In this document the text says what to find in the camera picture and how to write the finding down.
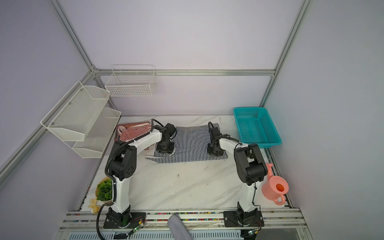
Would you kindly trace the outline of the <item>navy white striped tank top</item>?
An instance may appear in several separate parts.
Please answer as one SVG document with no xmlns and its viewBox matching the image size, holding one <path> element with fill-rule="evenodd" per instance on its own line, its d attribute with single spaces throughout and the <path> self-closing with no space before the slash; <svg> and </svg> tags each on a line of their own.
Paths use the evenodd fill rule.
<svg viewBox="0 0 384 240">
<path fill-rule="evenodd" d="M 152 156 L 145 156 L 147 160 L 158 164 L 190 163 L 201 161 L 225 160 L 226 153 L 222 156 L 210 155 L 207 147 L 211 143 L 211 134 L 208 125 L 196 127 L 176 127 L 177 135 L 172 140 L 175 149 L 171 154 L 155 151 Z"/>
</svg>

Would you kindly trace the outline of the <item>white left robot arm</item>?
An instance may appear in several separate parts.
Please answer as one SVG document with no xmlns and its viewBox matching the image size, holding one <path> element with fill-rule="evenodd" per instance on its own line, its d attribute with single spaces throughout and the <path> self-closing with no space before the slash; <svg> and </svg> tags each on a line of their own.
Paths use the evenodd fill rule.
<svg viewBox="0 0 384 240">
<path fill-rule="evenodd" d="M 134 229 L 144 224 L 147 214 L 132 213 L 129 201 L 130 181 L 137 169 L 137 156 L 154 144 L 158 144 L 161 151 L 173 152 L 171 139 L 176 134 L 176 130 L 153 130 L 133 140 L 114 143 L 105 167 L 105 174 L 113 183 L 113 197 L 111 203 L 103 204 L 109 207 L 104 229 Z"/>
</svg>

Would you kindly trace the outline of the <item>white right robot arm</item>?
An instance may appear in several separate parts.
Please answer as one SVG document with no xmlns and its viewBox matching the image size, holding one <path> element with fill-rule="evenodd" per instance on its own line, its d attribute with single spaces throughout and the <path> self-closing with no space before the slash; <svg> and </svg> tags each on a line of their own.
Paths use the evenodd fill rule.
<svg viewBox="0 0 384 240">
<path fill-rule="evenodd" d="M 210 155 L 219 157 L 232 154 L 242 187 L 235 211 L 224 212 L 224 224 L 228 227 L 255 227 L 261 229 L 264 219 L 261 206 L 256 203 L 261 183 L 268 173 L 267 165 L 257 144 L 244 144 L 231 137 L 212 140 L 207 146 Z"/>
</svg>

